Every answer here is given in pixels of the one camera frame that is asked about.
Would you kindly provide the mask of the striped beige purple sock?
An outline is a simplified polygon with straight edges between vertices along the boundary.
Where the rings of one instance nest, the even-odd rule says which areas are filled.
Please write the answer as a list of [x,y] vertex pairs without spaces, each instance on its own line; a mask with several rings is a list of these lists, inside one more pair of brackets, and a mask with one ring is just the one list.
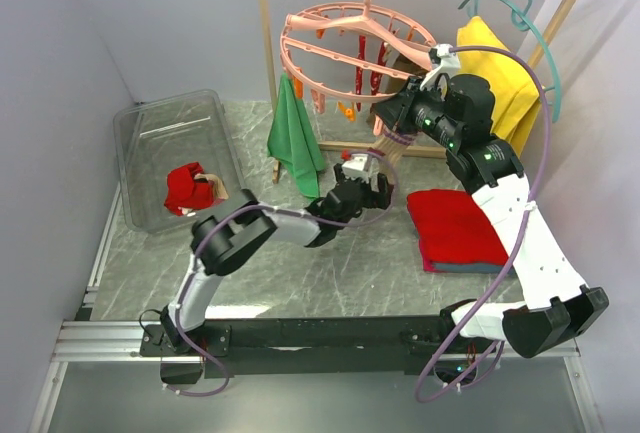
[[229,198],[229,193],[220,177],[211,173],[198,173],[195,175],[196,181],[206,181],[212,189],[214,202],[218,203]]

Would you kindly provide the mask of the red sock front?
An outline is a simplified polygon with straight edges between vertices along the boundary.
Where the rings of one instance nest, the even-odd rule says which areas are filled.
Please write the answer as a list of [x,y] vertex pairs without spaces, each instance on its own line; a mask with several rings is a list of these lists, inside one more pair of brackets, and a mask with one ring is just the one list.
[[183,216],[184,209],[202,210],[210,207],[214,203],[211,186],[206,181],[196,181],[195,186],[194,193],[186,200],[170,200],[167,192],[165,208],[176,216]]

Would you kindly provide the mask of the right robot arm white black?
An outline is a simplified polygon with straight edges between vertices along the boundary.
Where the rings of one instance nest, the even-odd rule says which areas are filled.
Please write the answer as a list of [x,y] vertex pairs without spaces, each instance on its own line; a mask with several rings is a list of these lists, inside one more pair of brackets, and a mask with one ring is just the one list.
[[508,253],[524,299],[519,303],[467,303],[439,327],[444,348],[460,352],[474,337],[505,341],[533,358],[583,334],[609,305],[590,287],[557,243],[535,201],[524,168],[508,142],[492,133],[495,96],[487,80],[459,74],[445,89],[402,90],[375,104],[388,129],[421,132],[442,145],[451,173],[480,208]]

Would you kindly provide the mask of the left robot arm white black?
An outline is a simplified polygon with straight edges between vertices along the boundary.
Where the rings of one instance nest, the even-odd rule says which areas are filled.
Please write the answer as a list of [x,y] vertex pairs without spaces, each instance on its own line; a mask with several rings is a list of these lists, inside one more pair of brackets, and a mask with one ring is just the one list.
[[164,342],[176,354],[193,352],[200,341],[205,314],[222,279],[243,267],[267,242],[305,248],[334,240],[367,209],[387,211],[394,186],[383,173],[349,176],[334,167],[336,185],[301,210],[267,205],[249,189],[214,207],[212,215],[191,228],[191,257],[178,293],[163,308]]

